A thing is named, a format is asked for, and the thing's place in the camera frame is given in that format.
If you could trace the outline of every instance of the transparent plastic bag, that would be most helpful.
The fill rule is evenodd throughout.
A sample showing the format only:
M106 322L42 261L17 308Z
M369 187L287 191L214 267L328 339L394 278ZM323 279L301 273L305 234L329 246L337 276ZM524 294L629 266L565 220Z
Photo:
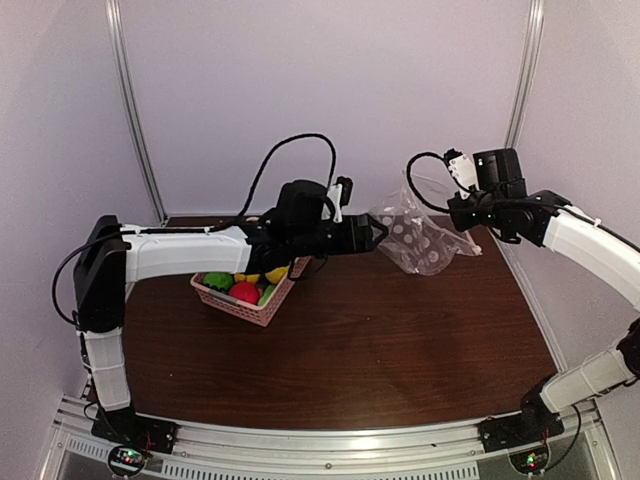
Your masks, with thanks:
M453 196L440 182L414 175L416 188L433 203L446 206ZM451 263L454 255L481 255L468 232L456 231L448 216L423 205L403 176L402 188L369 213L389 229L379 249L406 273L435 275Z

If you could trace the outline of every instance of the basket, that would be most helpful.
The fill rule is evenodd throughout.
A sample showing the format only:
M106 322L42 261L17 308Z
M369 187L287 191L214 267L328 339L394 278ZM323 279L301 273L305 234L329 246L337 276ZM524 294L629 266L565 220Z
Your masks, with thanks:
M298 258L293 267L292 276L298 277L305 269L311 257ZM273 316L287 298L287 294L293 288L295 282L292 282L287 277L280 280L280 283L276 285L273 293L267 300L267 302L261 307L252 305L242 300L235 299L224 293L216 292L202 284L202 280L206 273L196 273L191 277L191 285L196 289L200 300L205 305L217 308L223 312L227 312L243 320L247 320L261 327L266 327Z

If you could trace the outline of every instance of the red ball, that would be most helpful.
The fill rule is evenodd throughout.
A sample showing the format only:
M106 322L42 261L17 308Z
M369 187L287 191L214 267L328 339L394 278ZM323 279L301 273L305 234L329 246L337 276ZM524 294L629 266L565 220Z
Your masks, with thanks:
M229 290L229 296L253 305L257 305L260 301L260 292L253 283L249 282L236 283Z

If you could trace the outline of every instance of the white wall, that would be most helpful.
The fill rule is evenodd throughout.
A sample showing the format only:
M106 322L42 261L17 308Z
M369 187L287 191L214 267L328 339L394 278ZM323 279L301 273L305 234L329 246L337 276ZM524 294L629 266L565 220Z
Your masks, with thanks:
M549 188L640 243L640 4L546 2L540 62L518 152L530 191ZM637 312L568 260L514 248L570 366ZM640 387L600 402L627 480L638 478Z
M414 153L504 142L527 1L122 2L152 163L169 213L234 213L269 148L327 134L352 207L397 189ZM267 169L253 211L325 181L317 140ZM422 170L447 181L440 165Z
M0 1L0 479L33 478L86 376L49 288L103 213L152 222L102 0ZM72 308L70 272L60 289Z

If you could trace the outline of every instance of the wooden table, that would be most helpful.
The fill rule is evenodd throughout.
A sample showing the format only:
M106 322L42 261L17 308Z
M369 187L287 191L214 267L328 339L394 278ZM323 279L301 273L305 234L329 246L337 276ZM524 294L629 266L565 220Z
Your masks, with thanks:
M211 219L174 220L174 225ZM357 429L496 415L555 371L484 229L433 277L379 252L334 257L266 329L200 303L188 276L141 282L124 347L141 413L255 428Z

